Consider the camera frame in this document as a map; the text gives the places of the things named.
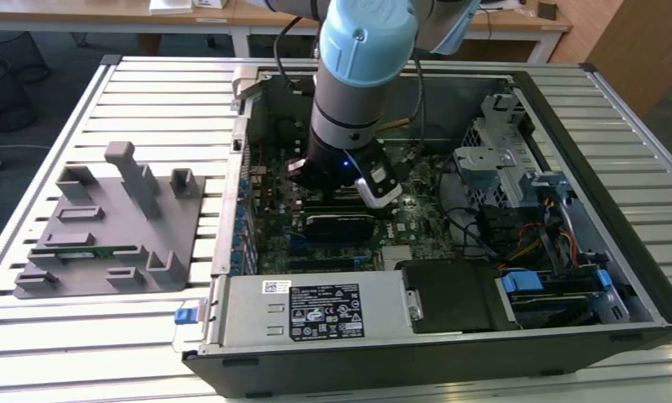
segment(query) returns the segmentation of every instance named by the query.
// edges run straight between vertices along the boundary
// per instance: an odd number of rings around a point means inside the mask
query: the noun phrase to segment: white cable
[[[0,145],[0,149],[51,149],[51,147],[35,144],[14,144],[14,145]]]

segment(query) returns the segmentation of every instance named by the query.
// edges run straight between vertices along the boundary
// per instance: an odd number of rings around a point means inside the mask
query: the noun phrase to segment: robotic arm
[[[374,139],[387,89],[413,47],[455,51],[479,0],[262,0],[274,12],[322,21],[309,142],[289,162],[298,185],[331,191],[354,185],[366,206],[401,194]]]

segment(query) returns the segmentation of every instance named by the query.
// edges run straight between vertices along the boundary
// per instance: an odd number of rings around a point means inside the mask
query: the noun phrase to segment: red wire
[[[528,222],[525,225],[522,225],[522,228],[518,232],[518,238],[520,240],[517,241],[517,247],[520,248],[520,246],[522,245],[522,237],[525,236],[525,228],[528,227],[538,227],[541,226],[541,224],[538,222]]]

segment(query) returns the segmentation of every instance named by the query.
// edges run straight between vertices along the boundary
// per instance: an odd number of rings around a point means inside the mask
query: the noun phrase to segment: wooden desk
[[[0,29],[66,32],[229,34],[235,57],[247,57],[247,36],[277,34],[290,16],[271,13],[246,0],[230,0],[222,9],[194,8],[190,14],[149,15],[149,0],[0,0]],[[530,18],[516,12],[477,15],[466,39],[534,41],[528,61],[544,63],[570,23]],[[315,34],[303,21],[290,34]]]
[[[526,7],[534,5],[536,3],[530,1]],[[528,17],[514,11],[489,12],[489,18],[490,24],[487,25],[485,14],[481,13],[474,16],[465,38],[536,42],[528,58],[529,63],[548,62],[560,37],[572,28],[569,21],[561,14],[557,15],[556,21]],[[246,0],[237,0],[230,19],[230,24],[234,26],[231,35],[243,38],[250,34],[277,34],[291,19],[293,17],[287,14],[273,13],[266,8],[251,5]],[[313,21],[302,20],[293,27],[289,34],[313,35],[315,34],[315,28],[317,24]],[[247,45],[241,47],[241,51],[247,51]]]

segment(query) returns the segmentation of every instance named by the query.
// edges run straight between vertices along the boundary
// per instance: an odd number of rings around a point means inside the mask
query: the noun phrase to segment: motherboard
[[[391,270],[394,259],[457,255],[449,224],[437,210],[434,186],[443,156],[413,160],[414,147],[385,145],[402,171],[402,194],[366,209],[353,188],[325,195],[289,181],[283,161],[294,149],[254,147],[250,182],[255,207],[258,274]]]

